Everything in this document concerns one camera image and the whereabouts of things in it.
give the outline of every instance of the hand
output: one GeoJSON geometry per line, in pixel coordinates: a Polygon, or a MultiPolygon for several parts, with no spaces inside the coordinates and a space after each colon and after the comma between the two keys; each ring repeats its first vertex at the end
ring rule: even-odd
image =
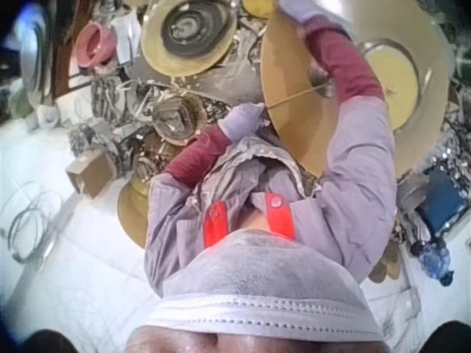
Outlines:
{"type": "Polygon", "coordinates": [[[277,0],[278,8],[299,24],[320,14],[314,0],[277,0]]]}
{"type": "Polygon", "coordinates": [[[263,122],[265,104],[241,104],[234,107],[230,113],[218,122],[223,133],[233,143],[242,138],[254,135],[263,122]]]}

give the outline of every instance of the white floor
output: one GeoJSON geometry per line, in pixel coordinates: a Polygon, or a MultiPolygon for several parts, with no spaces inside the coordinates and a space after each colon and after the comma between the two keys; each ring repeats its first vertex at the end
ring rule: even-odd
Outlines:
{"type": "MultiPolygon", "coordinates": [[[[0,206],[32,180],[38,182],[34,187],[64,199],[74,195],[64,171],[74,159],[66,134],[55,129],[28,135],[22,121],[0,129],[0,206]]],[[[17,339],[48,328],[70,337],[81,352],[122,352],[131,331],[145,320],[158,299],[147,285],[143,250],[117,219],[116,201],[125,183],[114,182],[93,201],[75,196],[74,214],[39,271],[17,264],[0,239],[0,309],[17,339]]],[[[26,206],[33,193],[27,188],[1,217],[0,227],[8,229],[12,216],[26,206]]],[[[416,352],[449,320],[471,324],[471,254],[465,247],[470,237],[471,224],[465,221],[449,243],[456,271],[449,288],[428,279],[407,257],[400,280],[362,285],[395,352],[416,352]],[[414,318],[415,293],[422,310],[414,318]]]]}

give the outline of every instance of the red strap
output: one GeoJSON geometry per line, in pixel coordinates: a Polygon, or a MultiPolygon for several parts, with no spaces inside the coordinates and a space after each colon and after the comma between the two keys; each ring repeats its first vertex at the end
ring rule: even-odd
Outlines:
{"type": "Polygon", "coordinates": [[[229,233],[227,225],[227,206],[222,201],[217,201],[206,212],[203,224],[205,248],[216,245],[229,233]]]}
{"type": "MultiPolygon", "coordinates": [[[[266,193],[265,195],[266,217],[270,230],[273,233],[296,239],[293,227],[293,218],[288,202],[277,193],[266,193]]],[[[205,248],[216,245],[229,234],[227,225],[227,206],[222,201],[213,204],[205,215],[203,223],[203,234],[205,248]]]]}
{"type": "Polygon", "coordinates": [[[296,237],[288,202],[277,193],[266,193],[265,206],[270,230],[294,240],[296,237]]]}

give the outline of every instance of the cardboard box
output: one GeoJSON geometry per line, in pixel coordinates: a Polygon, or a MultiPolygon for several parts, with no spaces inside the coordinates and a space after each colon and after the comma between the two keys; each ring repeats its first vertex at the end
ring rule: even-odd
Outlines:
{"type": "Polygon", "coordinates": [[[94,199],[114,179],[110,158],[100,150],[86,151],[66,169],[75,191],[94,199]]]}

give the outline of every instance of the person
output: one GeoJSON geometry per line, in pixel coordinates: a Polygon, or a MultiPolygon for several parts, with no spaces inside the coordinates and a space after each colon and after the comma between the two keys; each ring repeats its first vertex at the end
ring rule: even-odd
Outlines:
{"type": "Polygon", "coordinates": [[[380,83],[309,0],[279,0],[336,83],[339,121],[309,195],[257,137],[263,105],[207,127],[155,176],[145,271],[162,297],[127,352],[388,352],[359,287],[394,223],[394,137],[380,83]]]}

